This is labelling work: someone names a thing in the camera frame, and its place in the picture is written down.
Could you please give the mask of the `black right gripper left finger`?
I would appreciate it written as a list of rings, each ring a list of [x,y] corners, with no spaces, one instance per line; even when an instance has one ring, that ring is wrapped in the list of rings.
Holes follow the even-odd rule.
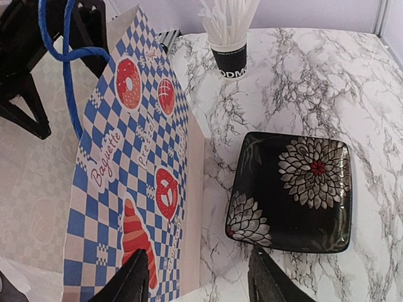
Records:
[[[146,302],[148,301],[148,294],[148,258],[144,249],[138,249],[108,281],[106,286],[91,298],[91,301]]]

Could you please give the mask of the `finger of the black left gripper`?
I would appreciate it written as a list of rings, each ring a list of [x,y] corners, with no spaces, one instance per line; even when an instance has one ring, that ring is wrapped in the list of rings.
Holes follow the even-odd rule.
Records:
[[[104,1],[74,1],[70,30],[69,46],[73,50],[100,47],[109,53]]]
[[[41,140],[51,134],[47,114],[30,73],[1,80],[1,117]]]

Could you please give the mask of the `blue checkered paper bag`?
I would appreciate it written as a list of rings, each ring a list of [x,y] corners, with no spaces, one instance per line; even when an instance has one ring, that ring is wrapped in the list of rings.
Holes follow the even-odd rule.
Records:
[[[33,77],[51,136],[1,123],[1,271],[30,301],[88,301],[138,249],[149,301],[199,286],[204,137],[141,7],[108,34],[99,79],[72,68],[80,137],[50,55]]]

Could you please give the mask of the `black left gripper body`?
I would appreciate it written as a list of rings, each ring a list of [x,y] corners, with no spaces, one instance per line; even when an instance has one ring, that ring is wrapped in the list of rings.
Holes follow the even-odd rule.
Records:
[[[69,30],[69,46],[73,6],[74,1],[1,1],[1,62],[28,63],[35,57],[41,58],[48,50],[43,33],[53,44]],[[95,54],[86,54],[81,59],[106,63],[107,52],[94,48]]]

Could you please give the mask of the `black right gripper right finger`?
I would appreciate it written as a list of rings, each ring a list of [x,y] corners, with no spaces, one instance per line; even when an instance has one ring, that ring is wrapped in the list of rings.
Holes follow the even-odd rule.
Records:
[[[314,302],[259,245],[255,245],[251,251],[247,277],[250,301]]]

